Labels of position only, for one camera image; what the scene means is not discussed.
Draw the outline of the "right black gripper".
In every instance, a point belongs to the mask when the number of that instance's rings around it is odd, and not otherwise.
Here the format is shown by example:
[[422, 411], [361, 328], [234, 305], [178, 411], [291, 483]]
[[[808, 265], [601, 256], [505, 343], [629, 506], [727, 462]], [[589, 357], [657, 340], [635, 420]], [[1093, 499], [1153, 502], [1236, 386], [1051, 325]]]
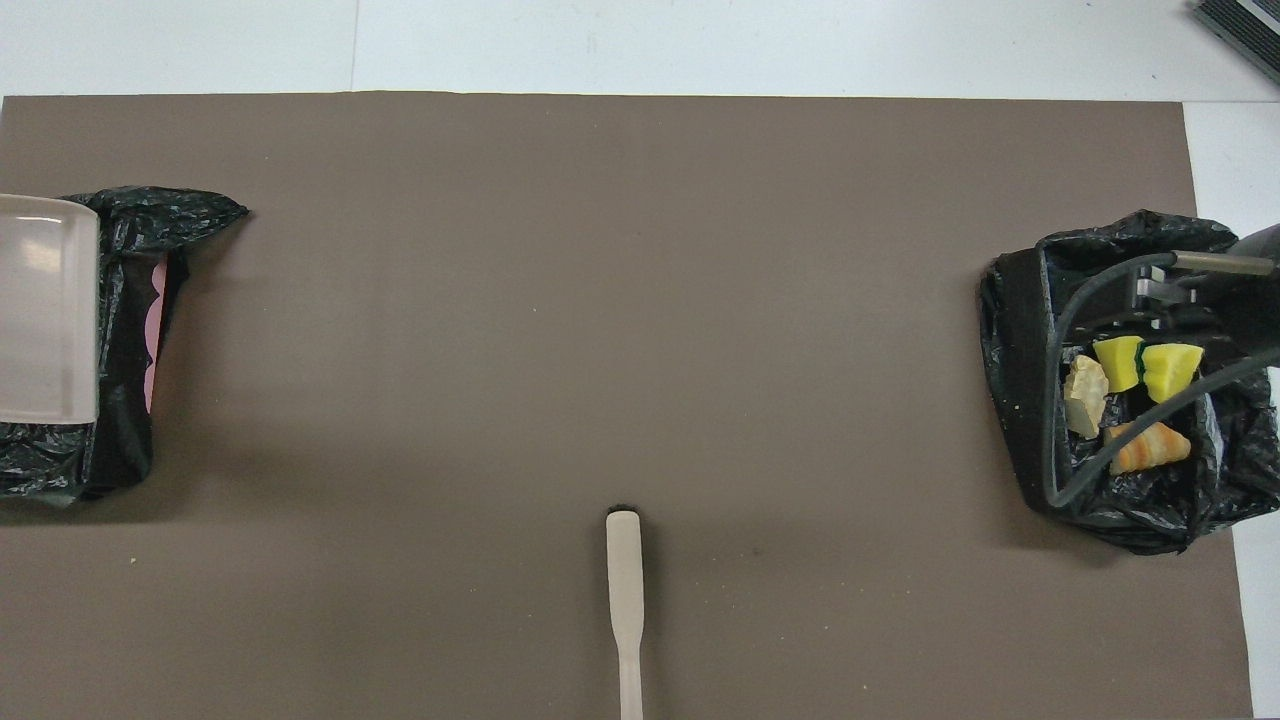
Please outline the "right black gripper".
[[1078, 320], [1078, 346], [1119, 337], [1226, 343], [1242, 354], [1279, 346], [1277, 269], [1268, 274], [1226, 272], [1176, 273], [1143, 269], [1135, 300], [1146, 315], [1087, 316]]

